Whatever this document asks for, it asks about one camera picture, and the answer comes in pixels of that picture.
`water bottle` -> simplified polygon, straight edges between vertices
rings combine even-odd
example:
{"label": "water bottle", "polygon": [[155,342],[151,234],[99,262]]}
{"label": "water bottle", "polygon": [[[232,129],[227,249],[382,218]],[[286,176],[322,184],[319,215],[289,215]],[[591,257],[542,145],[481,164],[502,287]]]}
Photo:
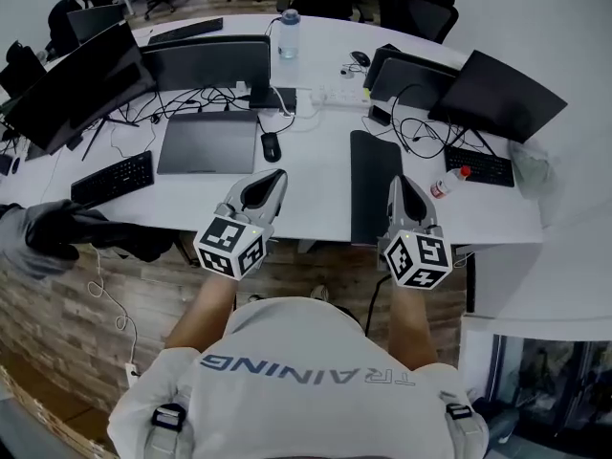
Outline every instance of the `water bottle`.
{"label": "water bottle", "polygon": [[280,16],[280,37],[278,53],[280,57],[292,59],[299,48],[299,21],[301,17],[295,9],[288,9]]}
{"label": "water bottle", "polygon": [[442,199],[457,188],[471,174],[469,166],[449,170],[440,180],[431,185],[431,195],[436,199]]}

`white t-shirt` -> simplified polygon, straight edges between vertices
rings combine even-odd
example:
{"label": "white t-shirt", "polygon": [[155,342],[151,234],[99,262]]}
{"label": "white t-shirt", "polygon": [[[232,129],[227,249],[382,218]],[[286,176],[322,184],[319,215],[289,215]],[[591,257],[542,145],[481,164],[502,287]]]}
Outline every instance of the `white t-shirt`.
{"label": "white t-shirt", "polygon": [[334,306],[266,299],[236,311],[203,354],[163,350],[108,431],[121,458],[141,457],[155,408],[174,401],[197,459],[452,458],[441,391],[470,404],[453,367],[409,371]]}

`shoe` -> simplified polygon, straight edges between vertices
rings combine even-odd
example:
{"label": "shoe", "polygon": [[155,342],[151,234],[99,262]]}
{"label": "shoe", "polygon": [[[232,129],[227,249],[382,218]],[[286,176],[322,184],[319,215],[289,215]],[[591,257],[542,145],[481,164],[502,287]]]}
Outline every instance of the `shoe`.
{"label": "shoe", "polygon": [[311,299],[320,299],[321,301],[329,302],[329,291],[327,290],[326,286],[324,286],[323,284],[320,284],[320,285],[316,286],[310,292],[310,298]]}

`strap buckle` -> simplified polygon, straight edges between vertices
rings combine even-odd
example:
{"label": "strap buckle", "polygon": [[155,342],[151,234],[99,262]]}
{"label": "strap buckle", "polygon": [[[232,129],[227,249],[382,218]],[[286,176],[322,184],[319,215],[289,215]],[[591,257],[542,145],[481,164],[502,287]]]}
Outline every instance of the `strap buckle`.
{"label": "strap buckle", "polygon": [[180,433],[186,418],[185,409],[176,403],[162,404],[155,409],[151,417],[152,426],[160,426]]}
{"label": "strap buckle", "polygon": [[469,418],[472,415],[471,408],[466,404],[449,403],[447,404],[447,413],[453,420],[461,420]]}

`white cube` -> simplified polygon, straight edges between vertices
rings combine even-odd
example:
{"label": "white cube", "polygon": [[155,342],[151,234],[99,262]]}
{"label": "white cube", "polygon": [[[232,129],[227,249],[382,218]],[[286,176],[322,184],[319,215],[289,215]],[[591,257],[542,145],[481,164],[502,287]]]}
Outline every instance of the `white cube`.
{"label": "white cube", "polygon": [[452,272],[450,245],[430,234],[400,230],[384,257],[398,286],[433,289]]}
{"label": "white cube", "polygon": [[193,246],[202,267],[240,280],[266,256],[263,231],[214,214],[208,227],[198,231]]}

